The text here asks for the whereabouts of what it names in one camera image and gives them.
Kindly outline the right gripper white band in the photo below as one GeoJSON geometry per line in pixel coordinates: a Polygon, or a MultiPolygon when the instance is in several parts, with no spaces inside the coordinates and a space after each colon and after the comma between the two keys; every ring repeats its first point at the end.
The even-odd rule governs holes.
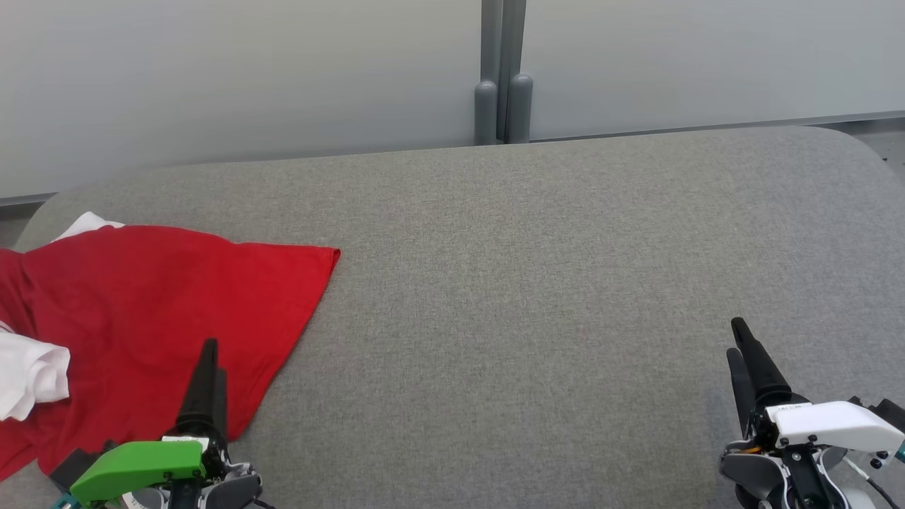
{"type": "Polygon", "coordinates": [[[725,447],[720,474],[744,509],[877,509],[869,493],[840,487],[831,470],[848,453],[893,453],[895,427],[851,402],[786,404],[792,390],[743,318],[732,319],[737,345],[727,350],[741,433],[725,447]],[[752,415],[767,408],[756,430],[752,415]]]}

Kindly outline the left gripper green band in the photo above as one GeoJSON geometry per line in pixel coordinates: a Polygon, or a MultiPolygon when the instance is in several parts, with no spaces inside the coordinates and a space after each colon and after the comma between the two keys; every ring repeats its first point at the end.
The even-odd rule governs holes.
{"type": "Polygon", "coordinates": [[[177,432],[194,437],[124,443],[100,455],[72,483],[83,507],[263,509],[262,478],[228,458],[228,376],[218,341],[208,338],[177,414],[177,432]]]}

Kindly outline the red basketball jersey number 23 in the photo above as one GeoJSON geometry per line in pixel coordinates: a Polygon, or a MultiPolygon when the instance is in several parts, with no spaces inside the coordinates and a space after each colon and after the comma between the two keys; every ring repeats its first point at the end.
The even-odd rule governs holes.
{"type": "Polygon", "coordinates": [[[0,482],[33,462],[48,474],[76,448],[162,437],[209,338],[228,375],[226,437],[236,441],[340,255],[140,225],[0,248],[0,327],[70,351],[66,399],[0,420],[0,482]]]}

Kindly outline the grey partition post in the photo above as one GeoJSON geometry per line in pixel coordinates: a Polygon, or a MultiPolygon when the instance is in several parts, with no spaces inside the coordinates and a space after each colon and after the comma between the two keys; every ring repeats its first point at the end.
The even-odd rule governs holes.
{"type": "Polygon", "coordinates": [[[507,144],[530,141],[534,80],[521,70],[526,14],[527,0],[503,0],[498,128],[507,144]]]}
{"type": "Polygon", "coordinates": [[[479,27],[479,82],[473,90],[473,142],[478,146],[497,143],[498,75],[503,0],[481,0],[479,27]]]}

